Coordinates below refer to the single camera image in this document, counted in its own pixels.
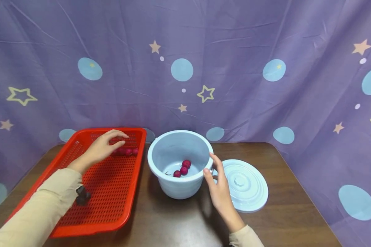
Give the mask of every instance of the wooden table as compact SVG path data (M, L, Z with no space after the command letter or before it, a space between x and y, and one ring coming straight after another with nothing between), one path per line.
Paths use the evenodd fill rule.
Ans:
M48 151L0 206L0 227L61 146ZM266 247L341 246L302 189L279 152L267 143L214 143L222 160L240 159L255 166L268 183L269 198L256 213L241 214ZM71 247L220 247L228 244L228 230L212 208L209 190L186 200L173 200L159 187L147 160L128 223L119 231L94 236L49 239L44 246Z

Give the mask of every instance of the purple fabric backdrop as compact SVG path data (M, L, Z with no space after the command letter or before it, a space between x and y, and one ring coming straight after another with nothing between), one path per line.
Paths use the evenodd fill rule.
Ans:
M272 143L371 247L371 0L1 0L0 203L90 127Z

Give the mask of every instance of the bucket lid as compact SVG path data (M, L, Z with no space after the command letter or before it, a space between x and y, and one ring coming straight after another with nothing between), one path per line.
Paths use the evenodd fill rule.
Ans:
M261 173L240 160L223 161L223 166L235 209L241 213L260 210L268 200L268 185Z

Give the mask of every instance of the left hand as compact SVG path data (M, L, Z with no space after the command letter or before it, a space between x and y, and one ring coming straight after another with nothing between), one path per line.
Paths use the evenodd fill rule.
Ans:
M110 130L99 136L92 144L89 146L88 150L82 155L82 159L91 164L96 164L105 158L107 158L114 150L123 146L125 141L118 141L117 143L110 145L109 141L112 138L129 138L124 132L119 130Z

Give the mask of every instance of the white plastic bucket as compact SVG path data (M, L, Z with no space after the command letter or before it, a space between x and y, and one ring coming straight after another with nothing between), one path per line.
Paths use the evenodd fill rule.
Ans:
M186 199L201 187L203 169L212 169L209 152L213 152L212 146L203 136L188 130L174 130L155 139L148 150L147 161L166 195ZM173 177L184 160L191 161L188 174Z

